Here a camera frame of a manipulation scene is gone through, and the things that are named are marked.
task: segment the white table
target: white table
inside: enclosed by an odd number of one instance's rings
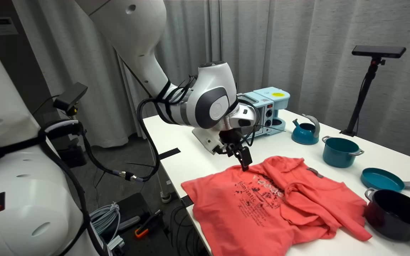
[[[279,111],[279,116],[286,121],[286,131],[272,136],[256,137],[250,147],[253,164],[264,159],[280,155],[292,158],[303,157],[305,164],[319,171],[320,174],[337,182],[345,182],[348,188],[365,198],[366,187],[360,182],[362,170],[366,167],[378,167],[388,170],[404,181],[410,181],[410,156],[385,148],[358,137],[348,137],[340,134],[339,130],[321,124],[320,137],[332,136],[347,138],[357,143],[365,153],[357,156],[354,164],[346,169],[327,165],[322,160],[324,143],[319,140],[315,145],[301,145],[291,140],[291,133],[295,128],[292,121],[298,118],[299,123],[309,120],[287,110]],[[178,196],[186,196],[181,183],[187,180],[222,172],[226,168],[239,164],[235,157],[210,154],[192,134],[192,128],[186,126],[169,125],[159,116],[145,118],[145,125],[158,149],[159,153],[178,148],[181,153],[161,160],[167,175],[170,178]],[[410,190],[402,191],[410,196]],[[210,246],[204,237],[200,224],[192,213],[193,206],[187,208],[189,216],[199,232],[209,252]],[[384,239],[375,234],[369,225],[365,228],[373,235],[367,242],[353,238],[347,231],[340,229],[333,239],[316,240],[309,243],[292,246],[287,255],[410,255],[410,242],[398,243]]]

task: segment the gray curtain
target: gray curtain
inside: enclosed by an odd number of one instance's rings
[[[71,0],[14,2],[52,93],[73,81],[90,86],[79,118],[89,122],[96,144],[136,131],[133,109],[145,96],[78,5]],[[338,129],[349,121],[370,61],[352,56],[353,47],[406,47],[401,59],[379,67],[358,135],[410,155],[410,1],[165,4],[166,30],[156,54],[173,83],[197,74],[202,63],[224,60],[239,92],[284,89],[291,94],[288,110],[314,115]],[[102,121],[91,123],[86,117],[92,115]]]

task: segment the camera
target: camera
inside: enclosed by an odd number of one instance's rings
[[[397,46],[356,46],[352,55],[399,59],[405,51],[406,47]]]

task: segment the toy kettle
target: toy kettle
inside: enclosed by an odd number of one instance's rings
[[[319,121],[309,115],[301,114],[302,116],[308,118],[311,123],[301,123],[298,124],[297,119],[293,120],[295,129],[292,132],[292,140],[305,145],[316,144],[319,141],[320,125]]]

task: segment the red t-shirt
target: red t-shirt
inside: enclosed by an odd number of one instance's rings
[[[307,168],[303,159],[274,156],[246,172],[233,166],[182,183],[213,254],[284,255],[291,245],[334,237],[341,226],[370,239],[366,202]]]

